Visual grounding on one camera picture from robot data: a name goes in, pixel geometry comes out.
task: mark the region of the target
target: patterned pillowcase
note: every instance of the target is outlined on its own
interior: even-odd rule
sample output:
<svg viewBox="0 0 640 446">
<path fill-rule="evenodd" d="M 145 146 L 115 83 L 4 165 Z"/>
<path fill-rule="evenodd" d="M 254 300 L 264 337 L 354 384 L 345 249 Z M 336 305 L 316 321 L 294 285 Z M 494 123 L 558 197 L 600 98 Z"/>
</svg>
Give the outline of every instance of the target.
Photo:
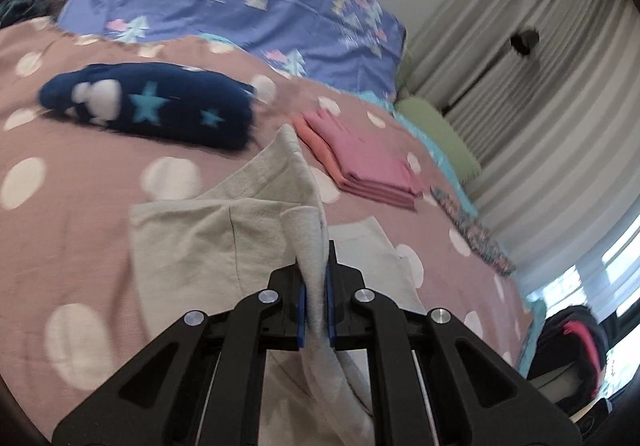
<svg viewBox="0 0 640 446">
<path fill-rule="evenodd" d="M 502 277 L 506 278 L 516 271 L 516 265 L 502 252 L 489 229 L 476 217 L 463 210 L 455 198 L 437 187 L 431 188 L 431 195 L 456 225 L 476 255 L 492 266 Z"/>
</svg>

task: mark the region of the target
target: polka dot bedsheet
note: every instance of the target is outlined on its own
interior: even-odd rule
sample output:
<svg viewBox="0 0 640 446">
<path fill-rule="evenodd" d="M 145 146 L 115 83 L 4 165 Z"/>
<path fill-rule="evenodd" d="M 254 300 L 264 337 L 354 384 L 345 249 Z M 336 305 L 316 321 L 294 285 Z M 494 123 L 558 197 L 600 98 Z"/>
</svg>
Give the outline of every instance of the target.
<svg viewBox="0 0 640 446">
<path fill-rule="evenodd" d="M 39 89 L 58 73 L 149 61 L 262 83 L 271 93 L 255 102 L 250 146 L 221 153 L 80 126 L 39 108 Z M 292 115 L 317 108 L 383 141 L 425 191 L 452 192 L 424 146 L 382 109 L 220 42 L 188 36 L 123 44 L 35 19 L 0 31 L 0 84 L 0 373 L 46 436 L 147 343 L 130 270 L 132 204 L 212 188 Z M 425 194 L 409 211 L 355 197 L 335 187 L 304 145 L 303 153 L 329 224 L 375 216 L 411 269 L 423 305 L 447 307 L 513 364 L 532 316 L 514 282 L 470 251 L 433 198 Z"/>
</svg>

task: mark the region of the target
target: curtain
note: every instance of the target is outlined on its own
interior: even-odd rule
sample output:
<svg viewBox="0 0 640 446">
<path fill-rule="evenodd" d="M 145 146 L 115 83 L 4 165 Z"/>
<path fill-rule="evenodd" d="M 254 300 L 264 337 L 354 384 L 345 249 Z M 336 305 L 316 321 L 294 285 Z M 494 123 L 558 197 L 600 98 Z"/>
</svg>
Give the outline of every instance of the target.
<svg viewBox="0 0 640 446">
<path fill-rule="evenodd" d="M 640 14 L 606 0 L 596 25 L 571 73 L 469 184 L 523 294 L 577 264 L 640 195 Z"/>
<path fill-rule="evenodd" d="M 528 58 L 507 53 L 447 114 L 481 165 L 487 165 L 544 107 L 577 67 L 611 0 L 540 0 L 524 18 L 540 43 Z"/>
<path fill-rule="evenodd" d="M 402 93 L 438 107 L 487 165 L 554 94 L 601 28 L 608 0 L 449 0 L 410 48 Z M 529 58 L 511 49 L 524 27 L 540 32 Z M 407 73 L 407 66 L 402 69 Z"/>
<path fill-rule="evenodd" d="M 537 7 L 552 0 L 447 0 L 407 47 L 404 96 L 442 108 L 474 84 Z"/>
</svg>

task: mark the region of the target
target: star print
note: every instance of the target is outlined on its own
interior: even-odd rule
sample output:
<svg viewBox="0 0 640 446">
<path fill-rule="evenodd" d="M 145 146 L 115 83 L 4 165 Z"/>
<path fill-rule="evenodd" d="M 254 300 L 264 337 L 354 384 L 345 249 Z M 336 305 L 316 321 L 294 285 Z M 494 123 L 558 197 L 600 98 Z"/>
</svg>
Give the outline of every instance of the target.
<svg viewBox="0 0 640 446">
<path fill-rule="evenodd" d="M 224 121 L 223 118 L 218 116 L 218 111 L 215 109 L 212 109 L 209 111 L 200 111 L 200 114 L 202 114 L 201 124 L 207 125 L 208 127 L 213 127 L 217 129 L 218 123 L 220 123 L 220 121 Z"/>
<path fill-rule="evenodd" d="M 133 114 L 133 122 L 141 123 L 142 121 L 149 121 L 154 125 L 160 125 L 160 117 L 158 116 L 159 108 L 167 103 L 167 98 L 156 96 L 158 90 L 158 83 L 154 81 L 146 82 L 145 88 L 142 94 L 130 94 L 129 99 L 136 107 L 136 112 Z"/>
</svg>

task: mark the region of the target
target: teal cloth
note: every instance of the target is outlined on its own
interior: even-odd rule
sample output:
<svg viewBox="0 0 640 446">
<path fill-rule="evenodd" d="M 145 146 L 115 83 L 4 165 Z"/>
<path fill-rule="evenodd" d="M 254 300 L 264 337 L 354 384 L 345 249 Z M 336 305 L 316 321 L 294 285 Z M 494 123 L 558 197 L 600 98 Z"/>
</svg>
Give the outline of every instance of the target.
<svg viewBox="0 0 640 446">
<path fill-rule="evenodd" d="M 546 302 L 540 298 L 533 302 L 525 300 L 523 304 L 529 307 L 533 312 L 533 321 L 527 331 L 527 336 L 522 344 L 520 350 L 520 356 L 516 362 L 516 370 L 518 373 L 526 378 L 533 362 L 533 356 L 536 355 L 536 346 L 538 345 L 538 338 L 542 333 L 542 328 L 545 326 L 546 321 Z"/>
</svg>

